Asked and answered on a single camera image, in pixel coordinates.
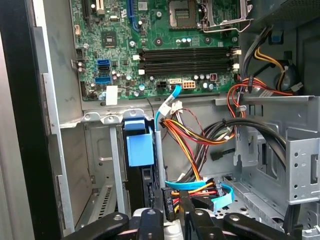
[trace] blue pcie slot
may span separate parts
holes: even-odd
[[[110,84],[111,77],[110,76],[97,76],[94,78],[96,84]]]
[[[139,29],[136,24],[135,14],[134,14],[134,8],[135,8],[134,1],[135,0],[126,0],[126,7],[127,7],[128,18],[132,23],[133,30],[135,30],[136,32],[139,32]]]

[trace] blue drive bracket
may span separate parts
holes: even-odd
[[[145,130],[144,118],[133,118],[124,121],[125,131]],[[129,167],[153,165],[155,163],[153,131],[147,127],[145,134],[126,137]]]

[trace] green circuit board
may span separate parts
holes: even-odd
[[[75,47],[79,58],[83,58],[84,71],[78,73],[81,94],[84,101],[102,100],[107,84],[95,82],[99,76],[97,60],[110,61],[109,75],[114,79],[108,85],[118,86],[119,99],[137,98],[137,93],[147,97],[165,96],[172,92],[170,79],[181,81],[194,80],[193,74],[172,74],[161,76],[145,76],[138,74],[138,60],[133,60],[137,49],[161,50],[184,48],[229,47],[238,45],[236,31],[204,34],[197,28],[172,28],[170,22],[170,2],[187,2],[194,0],[100,0],[103,3],[103,14],[92,10],[91,5],[97,5],[96,0],[71,0],[72,21],[74,25]],[[134,4],[134,18],[130,18],[128,4]],[[214,20],[237,18],[237,0],[213,1]],[[89,17],[85,18],[84,4],[89,8]],[[195,2],[196,21],[199,21],[198,5]],[[177,10],[176,18],[185,19],[191,12]],[[191,39],[187,44],[183,39]],[[167,82],[164,89],[157,89],[157,82]],[[234,72],[217,73],[217,80],[212,89],[204,88],[207,79],[199,79],[195,88],[182,90],[181,94],[202,94],[227,92],[234,81]]]

